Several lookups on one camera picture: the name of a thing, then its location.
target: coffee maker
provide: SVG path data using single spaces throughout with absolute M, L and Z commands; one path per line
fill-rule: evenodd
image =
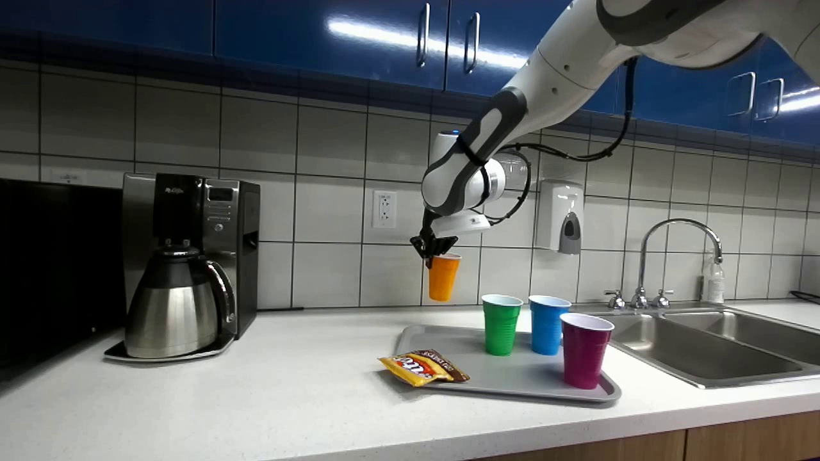
M 256 318 L 258 184 L 126 178 L 123 269 L 127 320 L 121 359 L 221 353 Z

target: orange cup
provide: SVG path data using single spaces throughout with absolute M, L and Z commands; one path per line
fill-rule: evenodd
M 447 303 L 454 301 L 454 286 L 459 277 L 460 258 L 459 257 L 432 257 L 431 262 L 431 301 Z

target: cabinet handle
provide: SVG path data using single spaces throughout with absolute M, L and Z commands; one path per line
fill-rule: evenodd
M 734 75 L 734 79 L 745 79 L 747 76 L 747 97 L 745 97 L 745 107 L 742 110 L 734 110 L 732 115 L 747 115 L 752 110 L 752 96 L 755 96 L 755 88 L 757 88 L 757 75 L 755 71 L 742 71 L 742 75 Z
M 415 46 L 417 66 L 428 66 L 431 15 L 432 15 L 432 7 L 431 2 L 426 2 L 417 14 L 417 46 Z
M 773 103 L 770 103 L 770 107 L 764 107 L 764 110 L 755 114 L 755 117 L 760 124 L 777 120 L 778 117 L 778 107 L 783 106 L 786 79 L 783 76 L 773 76 L 773 79 L 760 83 L 760 88 L 768 88 L 768 84 L 777 84 L 773 88 Z
M 463 71 L 470 75 L 479 66 L 479 52 L 482 52 L 482 14 L 474 14 L 470 21 L 470 46 L 465 41 L 463 46 Z

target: pink cup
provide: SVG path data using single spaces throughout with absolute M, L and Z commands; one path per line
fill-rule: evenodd
M 567 313 L 564 325 L 564 382 L 579 390 L 595 390 L 599 384 L 599 367 L 604 362 L 606 344 L 615 325 L 609 320 Z

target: tray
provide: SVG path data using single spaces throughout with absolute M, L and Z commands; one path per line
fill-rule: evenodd
M 564 384 L 564 353 L 541 356 L 531 350 L 531 334 L 517 334 L 511 356 L 486 356 L 485 334 L 469 327 L 412 325 L 404 327 L 394 350 L 432 348 L 454 362 L 463 375 L 460 384 L 436 382 L 426 390 L 479 391 L 497 397 L 527 397 L 573 404 L 609 408 L 620 397 L 620 388 L 602 375 L 595 390 Z
M 203 350 L 185 353 L 185 356 L 139 359 L 139 356 L 127 356 L 126 344 L 121 340 L 121 344 L 109 347 L 103 353 L 103 359 L 104 362 L 117 362 L 117 365 L 180 365 L 180 362 L 199 362 L 199 359 L 221 356 L 222 350 L 228 350 L 231 344 L 232 340 L 214 344 L 214 347 L 208 347 Z

